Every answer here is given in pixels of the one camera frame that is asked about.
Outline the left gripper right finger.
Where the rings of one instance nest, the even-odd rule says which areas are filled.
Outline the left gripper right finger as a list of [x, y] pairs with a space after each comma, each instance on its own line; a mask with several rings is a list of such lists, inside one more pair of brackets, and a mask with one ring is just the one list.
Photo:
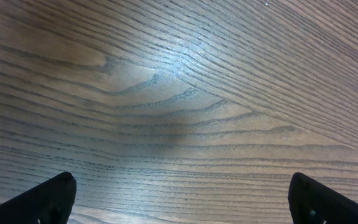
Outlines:
[[358, 203], [296, 172], [288, 189], [294, 224], [358, 224]]

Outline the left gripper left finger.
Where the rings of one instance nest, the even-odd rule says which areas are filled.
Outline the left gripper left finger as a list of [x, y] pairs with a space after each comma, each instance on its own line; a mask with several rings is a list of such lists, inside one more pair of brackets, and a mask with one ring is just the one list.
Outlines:
[[0, 204], [0, 223], [67, 224], [75, 197], [75, 178], [62, 172]]

